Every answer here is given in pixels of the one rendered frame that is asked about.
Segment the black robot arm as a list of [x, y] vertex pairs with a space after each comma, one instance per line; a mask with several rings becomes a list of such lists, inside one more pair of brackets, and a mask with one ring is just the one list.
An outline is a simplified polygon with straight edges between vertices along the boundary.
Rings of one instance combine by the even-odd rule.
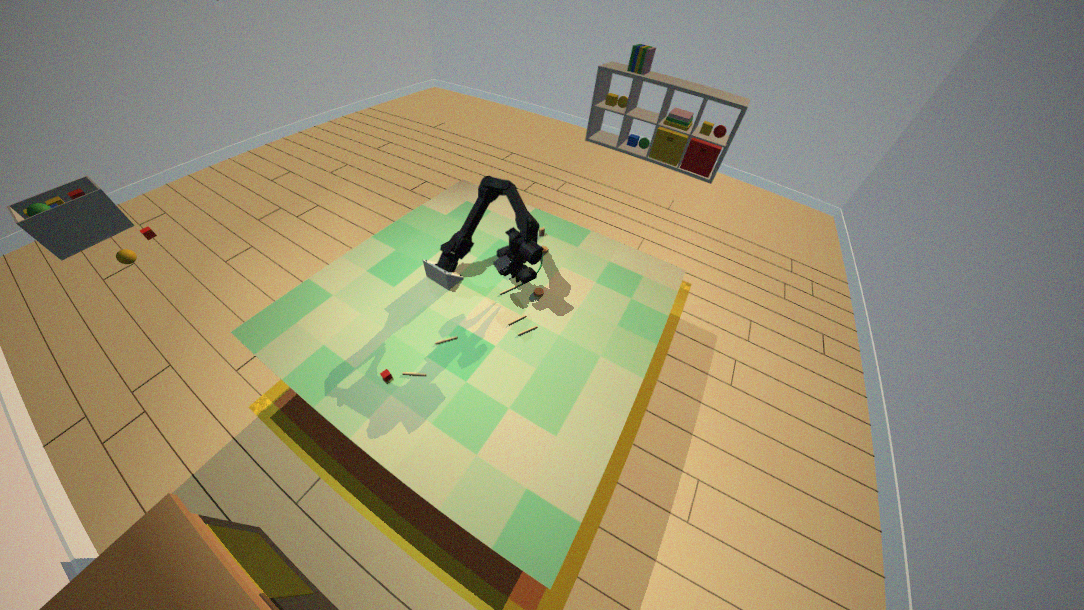
[[[516, 231], [515, 228], [511, 228], [505, 232], [506, 235], [509, 235], [509, 251], [520, 254], [531, 265], [541, 260], [544, 248], [537, 244], [540, 226], [535, 218], [528, 212], [516, 186], [509, 180], [486, 176], [478, 186], [478, 198], [472, 207], [472, 211], [467, 216], [463, 226], [452, 235], [450, 241], [441, 245], [442, 254], [439, 257], [438, 264], [435, 264], [436, 267], [442, 268], [448, 272], [455, 272], [459, 265], [459, 258], [462, 259], [466, 254], [472, 252], [472, 247], [474, 246], [472, 236], [480, 223], [487, 207], [490, 203], [495, 202], [500, 195], [507, 195], [507, 199], [515, 213], [516, 226], [519, 230]], [[511, 269], [512, 271], [516, 269], [514, 261], [507, 252], [505, 256], [498, 258], [493, 264], [499, 274], [504, 276], [511, 273]]]

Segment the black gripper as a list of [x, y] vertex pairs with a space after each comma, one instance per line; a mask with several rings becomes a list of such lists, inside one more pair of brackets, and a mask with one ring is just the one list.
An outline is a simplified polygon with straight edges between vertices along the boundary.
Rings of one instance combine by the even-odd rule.
[[509, 270], [512, 278], [515, 277], [516, 282], [521, 281], [524, 284], [537, 278], [535, 271], [531, 267], [527, 267], [524, 264], [526, 263], [526, 260], [522, 258], [522, 256], [520, 254], [513, 254], [509, 251], [509, 245], [499, 248], [496, 250], [496, 256], [500, 258], [501, 256], [504, 256], [506, 252], [509, 254], [509, 258], [514, 261], [514, 264], [516, 267], [515, 270], [513, 271], [512, 269]]

